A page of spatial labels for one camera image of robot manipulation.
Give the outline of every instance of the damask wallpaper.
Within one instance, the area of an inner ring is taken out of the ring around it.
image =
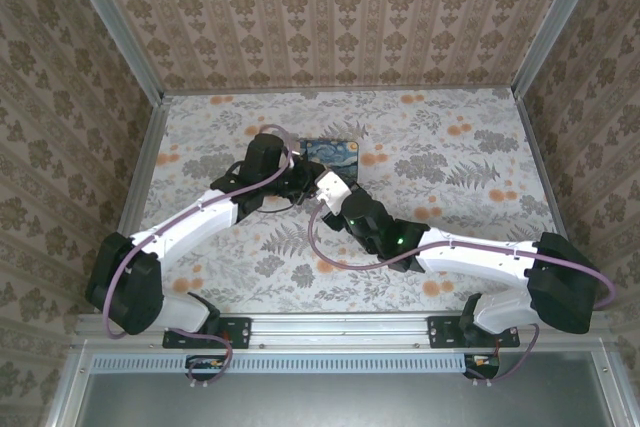
[[[0,0],[0,425],[46,418],[149,115],[89,0]]]
[[[393,216],[496,239],[553,230],[524,130],[506,89],[174,97],[145,206],[144,227],[186,207],[244,158],[260,125],[300,138],[359,144],[359,183]],[[288,201],[267,199],[264,210]],[[321,261],[306,229],[315,202],[254,213],[163,273],[226,312],[365,312],[462,308],[501,286],[461,275],[348,272]],[[337,260],[374,260],[350,236],[317,227]]]
[[[552,0],[117,0],[169,91],[507,85]]]
[[[570,238],[618,286],[640,393],[640,0],[580,0],[525,103]]]

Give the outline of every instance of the purple cable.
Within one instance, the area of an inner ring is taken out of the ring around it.
[[[142,240],[138,245],[134,246],[134,248],[131,249],[131,251],[125,256],[125,258],[122,260],[122,262],[120,262],[120,265],[118,265],[118,268],[116,269],[115,273],[113,274],[113,278],[111,279],[111,283],[109,284],[109,289],[107,290],[107,295],[106,295],[106,297],[104,299],[104,305],[103,305],[103,308],[102,308],[102,325],[104,327],[105,333],[107,334],[107,337],[109,337],[110,339],[121,339],[122,337],[124,337],[126,335],[126,332],[121,332],[119,334],[114,334],[111,331],[111,328],[109,326],[109,310],[111,309],[111,302],[113,300],[113,294],[114,294],[114,292],[116,290],[116,286],[118,285],[118,281],[120,280],[120,277],[122,277],[122,274],[123,274],[124,270],[129,265],[129,262],[131,262],[131,260],[136,256],[136,254],[138,252],[140,252],[145,246],[147,246],[154,239],[157,239],[158,237],[161,237],[169,229],[171,229],[172,227],[175,227],[176,225],[178,225],[183,220],[191,217],[193,214],[198,212],[200,209],[202,209],[204,207],[208,207],[211,204],[215,204],[216,202],[220,202],[222,200],[229,199],[231,197],[235,197],[236,195],[242,195],[242,194],[245,194],[247,192],[251,192],[252,190],[259,189],[260,187],[263,187],[263,186],[273,182],[276,178],[278,178],[280,175],[282,175],[285,170],[287,170],[289,168],[289,164],[291,163],[291,159],[293,157],[293,145],[291,143],[291,136],[289,135],[289,133],[285,129],[283,129],[279,125],[275,125],[275,124],[263,125],[262,128],[260,129],[260,132],[263,132],[266,129],[275,129],[278,132],[280,132],[280,134],[284,138],[284,143],[287,146],[287,162],[282,167],[280,167],[277,170],[277,172],[275,172],[273,175],[271,175],[270,177],[264,179],[261,182],[258,182],[258,183],[253,184],[253,185],[249,185],[247,187],[243,187],[243,188],[235,190],[233,192],[229,192],[228,194],[219,195],[218,197],[214,197],[213,199],[209,199],[206,202],[203,202],[202,205],[200,205],[200,206],[192,207],[191,209],[183,212],[181,215],[179,215],[178,217],[173,219],[171,222],[168,222],[166,225],[164,225],[163,227],[158,229],[153,235],[150,235],[146,239]]]
[[[516,362],[516,365],[510,368],[507,372],[505,372],[502,375],[499,375],[498,377],[494,377],[493,379],[487,379],[484,375],[482,375],[478,371],[470,369],[468,367],[467,367],[467,372],[472,373],[479,379],[486,380],[487,383],[497,382],[498,380],[504,380],[511,377],[513,374],[516,373],[516,371],[520,367],[522,367],[522,364],[524,364],[524,361],[527,360],[527,357],[529,357],[529,355],[531,354],[531,351],[533,350],[533,347],[536,345],[536,342],[538,341],[538,336],[540,335],[540,326],[538,324],[531,324],[531,325],[533,325],[535,332],[533,333],[533,338],[531,339],[531,342],[529,342],[529,345],[527,346],[527,350],[524,351],[524,354],[522,354],[522,357],[520,357],[520,360]]]
[[[233,360],[233,348],[231,347],[231,343],[227,339],[223,339],[222,337],[218,337],[217,335],[193,334],[191,332],[187,332],[186,330],[182,330],[182,329],[169,329],[169,330],[175,332],[176,334],[180,334],[183,337],[190,337],[192,339],[213,340],[215,342],[220,342],[222,345],[224,345],[225,348],[227,349],[227,356],[224,360],[224,364],[222,364],[222,367],[220,367],[220,370],[218,371],[218,373],[216,373],[216,375],[214,375],[211,379],[207,380],[207,382],[212,384],[220,380],[220,377],[222,377],[222,375],[227,371],[227,369],[231,365],[231,361]],[[189,380],[196,381],[196,379],[193,378],[193,368],[195,365],[202,362],[204,362],[204,360],[201,362],[198,362],[198,361],[192,362],[189,365],[189,369],[187,370],[187,377],[189,378]]]
[[[490,246],[490,245],[483,245],[483,244],[474,244],[472,242],[461,242],[461,241],[448,241],[448,240],[443,240],[443,241],[439,241],[439,242],[432,242],[431,244],[427,244],[427,245],[422,245],[420,247],[417,247],[415,249],[411,249],[408,252],[405,252],[404,254],[398,255],[392,259],[389,260],[385,260],[384,262],[379,262],[377,264],[371,264],[371,265],[345,265],[345,264],[341,264],[340,262],[336,262],[333,259],[330,259],[329,257],[327,257],[326,255],[324,255],[322,252],[320,252],[320,249],[318,249],[318,246],[316,245],[316,241],[315,238],[313,236],[313,225],[316,221],[316,218],[318,217],[318,214],[320,213],[320,211],[322,210],[322,208],[324,207],[324,203],[321,203],[320,205],[318,205],[318,207],[316,207],[314,209],[314,211],[311,214],[311,219],[309,220],[309,227],[307,229],[307,237],[309,239],[309,244],[311,244],[311,249],[313,249],[313,251],[315,252],[315,254],[320,257],[322,260],[324,260],[325,262],[338,267],[339,269],[343,269],[343,270],[371,270],[371,269],[377,269],[379,267],[385,267],[389,264],[393,264],[395,262],[398,262],[399,260],[402,259],[406,259],[407,257],[411,257],[412,255],[416,255],[420,252],[424,252],[425,250],[430,250],[430,249],[435,249],[438,247],[445,247],[445,246],[451,246],[451,247],[462,247],[465,249],[474,249],[474,250],[484,250],[486,252],[495,252],[497,254],[506,254],[506,255],[513,255],[515,257],[528,257],[530,259],[536,259],[536,260],[541,260],[543,262],[548,262],[550,264],[555,264],[555,265],[560,265],[562,267],[568,267],[569,269],[573,269],[573,270],[577,270],[579,272],[582,272],[584,274],[590,275],[592,277],[595,277],[596,279],[598,279],[600,282],[602,282],[604,285],[607,286],[607,288],[609,289],[609,294],[607,295],[607,297],[605,297],[604,299],[602,299],[600,302],[598,302],[594,307],[595,308],[602,308],[606,305],[609,305],[611,302],[613,302],[613,300],[616,297],[616,287],[615,285],[613,285],[613,282],[611,282],[606,276],[602,275],[600,272],[590,269],[589,267],[585,267],[584,265],[580,265],[576,262],[571,262],[568,260],[564,260],[564,259],[556,259],[555,257],[550,257],[548,255],[542,255],[542,254],[538,254],[535,252],[523,252],[521,250],[517,250],[514,251],[513,249],[508,249],[505,247],[494,247],[494,246]]]

